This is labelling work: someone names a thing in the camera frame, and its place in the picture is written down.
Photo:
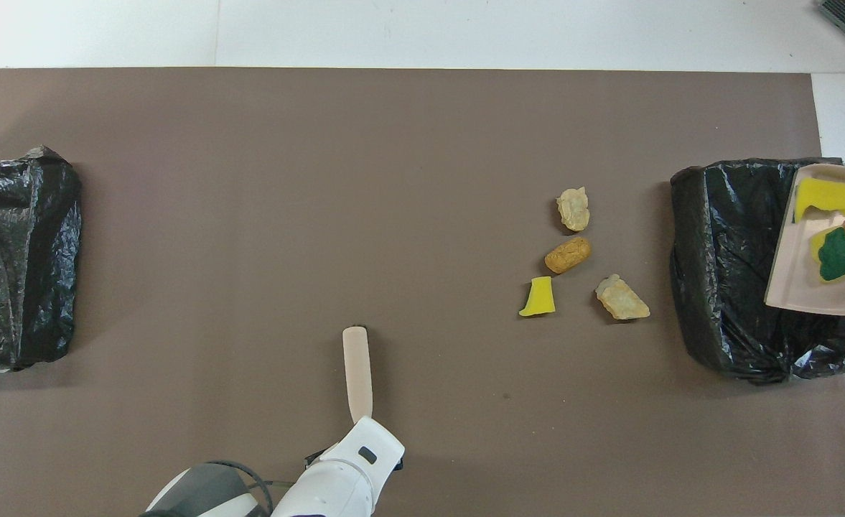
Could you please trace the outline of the large pale foam chunk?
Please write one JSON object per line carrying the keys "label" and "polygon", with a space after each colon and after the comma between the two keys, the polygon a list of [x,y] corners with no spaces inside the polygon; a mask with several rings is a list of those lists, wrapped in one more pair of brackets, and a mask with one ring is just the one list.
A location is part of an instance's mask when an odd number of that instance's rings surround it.
{"label": "large pale foam chunk", "polygon": [[643,320],[650,316],[649,306],[618,274],[603,279],[594,294],[615,320]]}

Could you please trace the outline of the small yellow sponge wedge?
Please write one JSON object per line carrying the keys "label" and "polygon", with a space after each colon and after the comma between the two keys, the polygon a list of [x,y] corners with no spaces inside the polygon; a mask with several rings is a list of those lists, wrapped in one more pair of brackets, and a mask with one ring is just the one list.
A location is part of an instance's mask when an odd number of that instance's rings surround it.
{"label": "small yellow sponge wedge", "polygon": [[521,317],[534,317],[534,315],[547,315],[556,311],[556,299],[554,299],[551,277],[535,277],[528,285],[528,296],[523,308],[518,311]]}

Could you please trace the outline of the small pale foam chunk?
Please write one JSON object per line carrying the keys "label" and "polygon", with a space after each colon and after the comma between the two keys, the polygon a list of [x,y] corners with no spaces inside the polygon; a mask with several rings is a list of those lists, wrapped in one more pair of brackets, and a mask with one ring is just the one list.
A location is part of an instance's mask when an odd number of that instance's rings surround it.
{"label": "small pale foam chunk", "polygon": [[556,198],[556,206],[562,225],[570,231],[578,233],[589,225],[589,198],[585,187],[565,189]]}

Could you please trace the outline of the green and yellow sponge piece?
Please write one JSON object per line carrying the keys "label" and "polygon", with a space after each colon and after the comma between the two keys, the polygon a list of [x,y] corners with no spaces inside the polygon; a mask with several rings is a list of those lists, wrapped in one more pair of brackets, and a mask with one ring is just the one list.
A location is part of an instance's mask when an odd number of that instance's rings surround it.
{"label": "green and yellow sponge piece", "polygon": [[816,233],[808,244],[823,284],[845,279],[845,229],[841,225]]}

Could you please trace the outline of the black bag lined bin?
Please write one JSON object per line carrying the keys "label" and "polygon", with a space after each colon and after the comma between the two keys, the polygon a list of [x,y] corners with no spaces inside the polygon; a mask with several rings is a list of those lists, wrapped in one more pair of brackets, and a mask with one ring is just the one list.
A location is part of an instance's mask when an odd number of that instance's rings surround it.
{"label": "black bag lined bin", "polygon": [[0,372],[64,357],[82,233],[77,170],[48,147],[0,160]]}
{"label": "black bag lined bin", "polygon": [[671,178],[671,288],[688,355],[753,385],[845,373],[845,315],[768,307],[794,175],[839,158],[751,158]]}

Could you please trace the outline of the notched yellow sponge piece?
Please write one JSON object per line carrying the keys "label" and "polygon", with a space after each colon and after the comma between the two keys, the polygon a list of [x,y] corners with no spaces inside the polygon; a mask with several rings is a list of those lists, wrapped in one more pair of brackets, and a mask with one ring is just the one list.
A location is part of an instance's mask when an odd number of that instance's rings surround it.
{"label": "notched yellow sponge piece", "polygon": [[845,182],[802,179],[795,189],[793,222],[803,220],[809,208],[845,215]]}

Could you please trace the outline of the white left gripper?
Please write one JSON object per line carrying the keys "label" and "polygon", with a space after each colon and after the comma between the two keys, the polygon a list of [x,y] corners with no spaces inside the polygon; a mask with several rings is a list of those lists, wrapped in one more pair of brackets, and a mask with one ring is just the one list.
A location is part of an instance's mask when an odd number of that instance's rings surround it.
{"label": "white left gripper", "polygon": [[307,467],[337,462],[358,471],[373,496],[380,496],[393,472],[403,470],[405,445],[372,418],[362,418],[337,444],[305,457]]}

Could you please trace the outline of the beige plastic dustpan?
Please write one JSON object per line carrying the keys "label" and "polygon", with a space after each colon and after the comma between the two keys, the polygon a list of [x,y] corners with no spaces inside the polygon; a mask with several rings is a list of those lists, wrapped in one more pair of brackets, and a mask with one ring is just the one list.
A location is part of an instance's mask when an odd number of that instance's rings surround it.
{"label": "beige plastic dustpan", "polygon": [[823,284],[808,244],[816,233],[842,225],[845,215],[809,208],[803,220],[793,222],[795,189],[806,177],[845,182],[845,166],[810,164],[795,173],[771,266],[765,304],[804,313],[845,315],[845,279]]}

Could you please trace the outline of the brown table mat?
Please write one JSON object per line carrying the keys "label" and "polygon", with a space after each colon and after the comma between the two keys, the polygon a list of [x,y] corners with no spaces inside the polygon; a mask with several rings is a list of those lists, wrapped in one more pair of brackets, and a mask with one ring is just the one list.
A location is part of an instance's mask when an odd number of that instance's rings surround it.
{"label": "brown table mat", "polygon": [[77,330],[0,374],[0,517],[134,517],[205,460],[294,480],[350,428],[355,324],[406,446],[378,517],[845,514],[845,377],[696,363],[668,270],[674,173],[821,154],[808,75],[0,70],[0,159],[41,144],[82,182]]}

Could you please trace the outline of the beige hand brush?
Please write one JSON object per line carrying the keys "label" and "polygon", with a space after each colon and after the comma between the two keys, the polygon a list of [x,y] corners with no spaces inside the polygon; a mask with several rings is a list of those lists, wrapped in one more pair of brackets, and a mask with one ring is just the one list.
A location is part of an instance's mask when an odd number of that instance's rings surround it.
{"label": "beige hand brush", "polygon": [[354,424],[373,415],[373,377],[368,331],[351,326],[342,331],[347,405]]}

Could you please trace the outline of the brown oval foam chunk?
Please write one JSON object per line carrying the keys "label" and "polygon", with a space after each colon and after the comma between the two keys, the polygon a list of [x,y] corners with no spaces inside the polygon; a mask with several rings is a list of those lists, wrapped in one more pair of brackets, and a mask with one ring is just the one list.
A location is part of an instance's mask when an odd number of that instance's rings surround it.
{"label": "brown oval foam chunk", "polygon": [[592,255],[592,243],[587,238],[571,238],[544,256],[544,265],[553,274],[565,274],[584,263]]}

